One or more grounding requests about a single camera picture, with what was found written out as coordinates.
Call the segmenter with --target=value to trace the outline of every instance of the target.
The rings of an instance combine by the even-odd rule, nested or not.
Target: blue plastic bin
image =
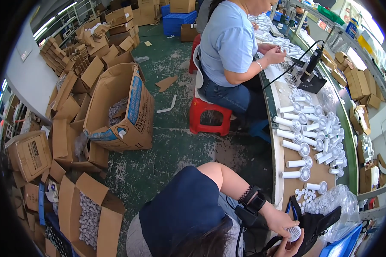
[[[197,12],[191,13],[170,13],[163,17],[163,29],[166,36],[180,36],[182,24],[191,24],[197,18]]]
[[[274,14],[273,20],[275,20],[275,21],[280,21],[280,17],[282,17],[282,15],[283,15],[282,13],[276,11],[276,13]]]
[[[326,246],[320,253],[319,257],[349,257],[357,239],[359,238],[361,230],[362,224],[353,229],[353,231],[351,231],[343,239]]]
[[[170,5],[169,4],[162,6],[162,17],[164,18],[168,14],[170,14]]]

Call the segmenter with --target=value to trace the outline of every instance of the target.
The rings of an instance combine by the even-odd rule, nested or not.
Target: navy blue t-shirt
[[[217,204],[219,188],[196,167],[183,168],[139,211],[143,237],[152,256],[167,256],[180,242],[232,220]]]

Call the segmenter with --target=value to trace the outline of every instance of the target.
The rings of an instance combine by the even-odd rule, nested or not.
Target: woman's left hand
[[[256,22],[252,22],[252,25],[253,25],[254,30],[259,29],[259,25]]]
[[[268,223],[268,227],[281,236],[290,237],[290,233],[285,229],[289,227],[298,226],[299,221],[292,220],[287,213],[279,211],[271,204],[267,205],[266,207],[267,208],[264,210],[263,208],[261,209],[261,214],[265,217]]]
[[[258,44],[257,51],[262,54],[266,54],[270,49],[277,47],[274,44],[261,43]]]

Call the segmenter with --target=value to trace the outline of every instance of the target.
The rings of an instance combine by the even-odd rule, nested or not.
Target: bubble wrap
[[[119,102],[115,103],[112,107],[109,109],[109,122],[110,126],[116,125],[121,121],[121,117],[114,118],[120,110],[124,109],[127,107],[127,102],[129,100],[129,97],[125,97]]]
[[[87,136],[82,132],[74,141],[74,155],[78,157],[79,162],[85,162],[86,158],[83,155],[83,149],[87,143]]]
[[[78,239],[85,241],[87,245],[93,246],[93,249],[96,250],[102,207],[82,192],[80,192],[80,206],[82,211],[78,220],[81,224]]]
[[[63,77],[61,77],[57,83],[56,83],[56,88],[57,88],[57,91],[60,91],[60,88],[62,87],[62,84],[64,82],[64,80],[66,79],[66,76],[67,75],[64,75]]]

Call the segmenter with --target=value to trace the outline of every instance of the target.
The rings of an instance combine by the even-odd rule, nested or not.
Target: man
[[[304,11],[303,11],[303,9],[301,8],[301,7],[299,7],[299,6],[296,6],[296,17],[295,17],[295,19],[296,19],[296,21],[297,21],[297,23],[298,24],[300,24],[300,20],[303,18],[303,13],[304,13]],[[306,26],[308,25],[308,18],[306,17],[305,18],[305,21],[303,22],[303,24],[302,24],[302,28],[304,29],[304,30],[306,30]]]

